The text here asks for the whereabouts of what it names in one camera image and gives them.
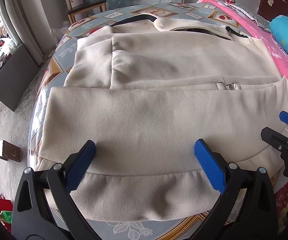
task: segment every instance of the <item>patterned tablecloth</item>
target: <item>patterned tablecloth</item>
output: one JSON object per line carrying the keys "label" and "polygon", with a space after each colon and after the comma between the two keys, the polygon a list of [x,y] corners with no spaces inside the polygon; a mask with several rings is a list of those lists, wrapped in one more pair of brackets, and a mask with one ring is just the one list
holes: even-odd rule
{"label": "patterned tablecloth", "polygon": [[[102,12],[72,24],[57,46],[38,91],[30,124],[28,141],[29,166],[34,167],[37,163],[46,105],[51,87],[63,86],[65,78],[74,64],[77,40],[87,37],[103,26],[112,25],[115,22],[140,13],[153,13],[160,17],[199,20],[209,24],[228,25],[238,33],[250,35],[232,16],[224,13],[210,2],[135,5]],[[106,223],[89,221],[89,223],[104,240],[125,240],[127,238],[131,240],[170,240],[177,237],[185,239],[193,233],[205,215],[200,214],[165,222]]]}

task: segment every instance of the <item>red door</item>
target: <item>red door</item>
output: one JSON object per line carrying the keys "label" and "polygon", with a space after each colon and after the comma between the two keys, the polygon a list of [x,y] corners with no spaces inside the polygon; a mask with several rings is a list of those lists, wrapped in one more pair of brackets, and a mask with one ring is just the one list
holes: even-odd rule
{"label": "red door", "polygon": [[273,1],[274,3],[270,6],[268,0],[261,0],[258,14],[269,21],[272,21],[275,17],[281,14],[288,16],[288,0]]}

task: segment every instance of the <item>wooden chair frame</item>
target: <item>wooden chair frame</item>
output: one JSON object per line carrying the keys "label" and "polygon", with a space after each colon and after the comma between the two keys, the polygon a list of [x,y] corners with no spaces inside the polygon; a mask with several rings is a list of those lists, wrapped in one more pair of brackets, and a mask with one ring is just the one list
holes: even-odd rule
{"label": "wooden chair frame", "polygon": [[[67,0],[67,1],[68,1],[68,8],[69,8],[69,10],[71,10],[72,9],[71,0]],[[70,19],[70,23],[73,24],[73,23],[76,22],[74,15],[82,13],[82,12],[85,12],[85,11],[88,11],[88,10],[91,10],[91,9],[94,9],[94,8],[97,8],[97,7],[100,7],[100,11],[101,12],[103,12],[103,10],[107,11],[105,2],[104,3],[100,3],[100,4],[96,4],[96,5],[81,9],[81,10],[79,10],[77,12],[72,13],[72,14],[69,14],[68,17]]]}

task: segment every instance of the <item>curtain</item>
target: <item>curtain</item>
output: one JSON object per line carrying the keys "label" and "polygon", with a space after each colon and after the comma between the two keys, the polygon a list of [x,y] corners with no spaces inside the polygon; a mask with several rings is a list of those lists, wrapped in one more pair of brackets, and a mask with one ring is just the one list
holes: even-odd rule
{"label": "curtain", "polygon": [[43,52],[27,22],[21,0],[0,0],[0,15],[9,36],[23,44],[37,65],[43,62]]}

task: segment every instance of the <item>metal screw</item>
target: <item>metal screw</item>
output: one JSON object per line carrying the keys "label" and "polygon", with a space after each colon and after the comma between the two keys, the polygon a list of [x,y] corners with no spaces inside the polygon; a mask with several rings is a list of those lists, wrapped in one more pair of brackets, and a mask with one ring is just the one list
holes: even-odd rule
{"label": "metal screw", "polygon": [[259,172],[264,174],[264,173],[266,173],[266,169],[263,168],[263,167],[260,167],[260,168],[259,168]]}
{"label": "metal screw", "polygon": [[237,164],[236,164],[236,163],[230,163],[228,166],[229,166],[232,170],[237,169]]}
{"label": "metal screw", "polygon": [[56,171],[59,170],[60,168],[62,168],[62,164],[60,164],[60,163],[57,163],[53,166],[53,169]]}
{"label": "metal screw", "polygon": [[28,173],[30,173],[30,172],[31,172],[31,168],[30,168],[30,167],[25,168],[25,170],[24,170],[24,173],[25,173],[25,174],[28,174]]}

